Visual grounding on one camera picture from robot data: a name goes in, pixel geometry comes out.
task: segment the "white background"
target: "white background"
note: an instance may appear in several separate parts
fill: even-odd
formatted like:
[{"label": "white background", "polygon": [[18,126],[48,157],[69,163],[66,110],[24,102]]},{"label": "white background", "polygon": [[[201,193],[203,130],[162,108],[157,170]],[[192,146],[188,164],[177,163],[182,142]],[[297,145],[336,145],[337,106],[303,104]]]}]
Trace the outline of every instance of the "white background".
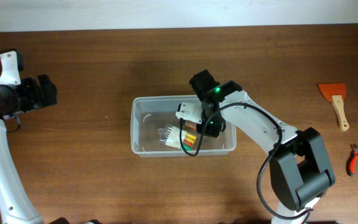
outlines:
[{"label": "white background", "polygon": [[0,0],[0,31],[358,22],[358,0]]}]

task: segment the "pliers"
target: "pliers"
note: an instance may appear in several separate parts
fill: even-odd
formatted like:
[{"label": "pliers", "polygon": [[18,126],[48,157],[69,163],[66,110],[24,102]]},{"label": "pliers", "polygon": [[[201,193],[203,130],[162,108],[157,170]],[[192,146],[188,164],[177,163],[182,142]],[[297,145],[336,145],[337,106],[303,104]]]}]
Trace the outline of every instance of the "pliers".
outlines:
[{"label": "pliers", "polygon": [[351,148],[352,151],[346,163],[346,170],[347,174],[352,177],[354,175],[354,164],[356,163],[356,159],[358,157],[358,145],[351,144]]}]

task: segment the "wooden table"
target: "wooden table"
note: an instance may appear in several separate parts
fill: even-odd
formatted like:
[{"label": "wooden table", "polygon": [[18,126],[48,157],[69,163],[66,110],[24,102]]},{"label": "wooden table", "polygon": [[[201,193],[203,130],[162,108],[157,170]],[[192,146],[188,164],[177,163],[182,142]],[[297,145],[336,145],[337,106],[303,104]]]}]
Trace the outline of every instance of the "wooden table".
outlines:
[{"label": "wooden table", "polygon": [[[336,184],[311,220],[358,223],[358,24],[160,30],[0,33],[0,50],[25,57],[22,78],[49,74],[58,104],[21,115],[8,134],[27,195],[51,222],[251,223],[269,220],[256,176],[266,155],[241,130],[227,156],[141,159],[131,151],[132,101],[192,95],[189,79],[208,69],[235,80],[276,117],[323,136]],[[317,83],[346,82],[341,132]],[[267,171],[262,191],[275,208]]]}]

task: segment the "plastic bin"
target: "plastic bin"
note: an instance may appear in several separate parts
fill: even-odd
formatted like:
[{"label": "plastic bin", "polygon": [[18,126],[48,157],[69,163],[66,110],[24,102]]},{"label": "plastic bin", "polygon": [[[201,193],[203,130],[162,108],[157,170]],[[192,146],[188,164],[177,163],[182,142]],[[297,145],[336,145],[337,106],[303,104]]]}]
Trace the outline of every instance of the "plastic bin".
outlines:
[{"label": "plastic bin", "polygon": [[[180,103],[201,105],[196,95],[190,96],[151,96],[136,98],[132,104],[131,148],[140,157],[187,156],[183,151],[159,143],[159,128],[167,123],[180,127],[175,112]],[[200,135],[193,146],[194,153]],[[226,130],[218,138],[204,137],[199,156],[226,155],[236,148],[236,126],[226,123]]]}]

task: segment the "robotic arm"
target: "robotic arm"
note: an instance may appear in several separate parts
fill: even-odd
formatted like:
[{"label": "robotic arm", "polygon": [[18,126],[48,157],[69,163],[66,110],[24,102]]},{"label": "robotic arm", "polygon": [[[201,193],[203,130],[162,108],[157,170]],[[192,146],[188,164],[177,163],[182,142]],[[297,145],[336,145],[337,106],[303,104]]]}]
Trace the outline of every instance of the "robotic arm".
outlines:
[{"label": "robotic arm", "polygon": [[7,145],[4,119],[57,103],[57,89],[47,75],[20,79],[23,58],[16,50],[0,53],[0,224],[43,223],[27,197]]},{"label": "robotic arm", "polygon": [[[275,215],[272,223],[305,222],[308,216],[305,209],[310,210],[335,183],[319,133],[313,128],[299,131],[280,121],[256,104],[241,86],[233,81],[219,84],[207,70],[196,74],[190,85],[202,102],[201,109],[189,111],[189,107],[182,107],[181,104],[177,117],[196,123],[197,132],[210,137],[219,136],[225,121],[243,130],[271,157],[265,163],[270,162],[273,191],[280,200],[277,213],[264,202],[260,192],[260,177],[264,168],[260,171],[257,189],[264,206]],[[279,134],[282,140],[276,146]],[[297,164],[295,156],[304,156],[305,159]]]}]

